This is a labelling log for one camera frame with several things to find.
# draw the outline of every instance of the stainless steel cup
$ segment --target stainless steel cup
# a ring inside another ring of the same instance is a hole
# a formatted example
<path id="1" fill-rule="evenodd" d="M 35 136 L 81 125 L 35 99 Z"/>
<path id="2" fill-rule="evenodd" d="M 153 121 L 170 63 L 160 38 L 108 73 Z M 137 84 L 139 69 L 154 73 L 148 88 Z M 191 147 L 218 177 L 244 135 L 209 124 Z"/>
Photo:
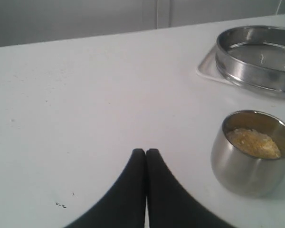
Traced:
<path id="1" fill-rule="evenodd" d="M 236 148 L 226 134 L 237 128 L 255 129 L 267 134 L 277 144 L 282 156 L 261 159 Z M 253 110 L 237 111 L 225 118 L 213 144 L 212 170 L 218 181 L 233 193 L 251 197 L 271 192 L 285 174 L 285 123 Z"/>

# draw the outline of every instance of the white tabletop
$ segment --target white tabletop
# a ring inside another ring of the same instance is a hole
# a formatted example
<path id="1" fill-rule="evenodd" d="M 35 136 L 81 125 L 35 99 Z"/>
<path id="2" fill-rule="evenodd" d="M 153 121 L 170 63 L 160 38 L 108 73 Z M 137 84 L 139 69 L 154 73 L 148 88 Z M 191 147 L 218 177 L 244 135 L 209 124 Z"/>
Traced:
<path id="1" fill-rule="evenodd" d="M 232 225 L 285 228 L 285 179 L 250 200 L 210 167 L 230 112 L 285 121 L 285 101 L 195 73 L 220 32 L 252 24 L 285 27 L 285 15 L 0 48 L 0 228 L 67 225 L 105 194 L 133 148 L 158 148 L 184 188 Z"/>

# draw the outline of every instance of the metal bowl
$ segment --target metal bowl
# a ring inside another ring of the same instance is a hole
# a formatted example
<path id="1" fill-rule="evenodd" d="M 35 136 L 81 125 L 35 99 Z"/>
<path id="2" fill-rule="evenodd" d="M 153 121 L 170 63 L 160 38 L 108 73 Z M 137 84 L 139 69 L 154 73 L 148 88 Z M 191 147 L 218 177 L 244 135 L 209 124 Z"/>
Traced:
<path id="1" fill-rule="evenodd" d="M 254 129 L 267 134 L 277 144 L 282 156 L 262 159 L 242 152 L 226 137 L 237 128 Z M 271 192 L 285 174 L 285 123 L 278 118 L 253 110 L 237 111 L 225 118 L 213 144 L 212 170 L 228 190 L 251 197 Z"/>
<path id="2" fill-rule="evenodd" d="M 224 31 L 217 38 L 216 64 L 236 85 L 285 97 L 285 29 L 246 26 Z"/>

